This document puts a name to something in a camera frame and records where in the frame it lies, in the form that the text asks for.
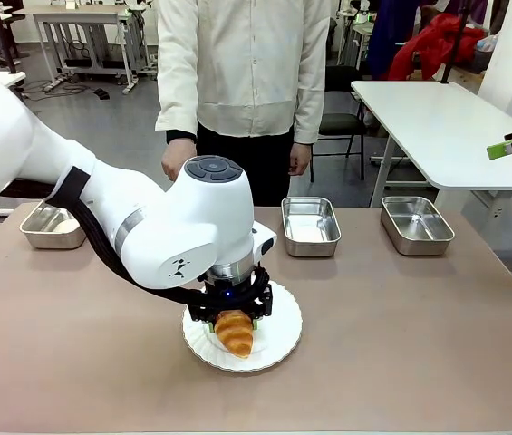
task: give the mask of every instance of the silver ring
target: silver ring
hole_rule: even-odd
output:
[[[117,235],[114,238],[114,250],[118,256],[121,256],[122,244],[125,243],[130,231],[145,220],[146,217],[145,208],[141,207],[133,211],[122,221],[121,226],[117,230]]]
[[[218,279],[231,281],[232,285],[244,282],[254,270],[254,254],[250,252],[241,260],[223,265],[213,265],[209,268],[208,282],[214,284]]]

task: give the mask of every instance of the black pants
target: black pants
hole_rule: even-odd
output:
[[[198,125],[198,155],[216,155],[233,160],[247,174],[259,207],[279,207],[290,189],[290,150],[294,131],[279,136],[232,138]]]

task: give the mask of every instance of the blue clothing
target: blue clothing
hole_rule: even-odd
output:
[[[389,71],[395,54],[412,37],[421,0],[382,0],[369,42],[367,62],[374,79]]]

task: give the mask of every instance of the black button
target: black button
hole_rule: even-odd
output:
[[[206,172],[223,172],[228,168],[228,165],[222,159],[211,158],[200,161],[199,167]]]
[[[264,256],[266,254],[266,252],[272,248],[273,245],[274,245],[273,238],[266,240],[265,243],[262,245],[262,256]]]
[[[228,179],[238,179],[241,174],[233,169],[226,169],[223,172],[211,174],[211,179],[214,181],[226,181]]]
[[[207,175],[206,171],[200,168],[197,163],[189,163],[187,165],[187,170],[191,175],[194,175],[198,179],[203,179]]]

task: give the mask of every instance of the person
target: person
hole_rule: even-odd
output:
[[[160,0],[156,130],[175,180],[196,155],[229,158],[257,206],[279,206],[311,158],[324,107],[326,0]]]

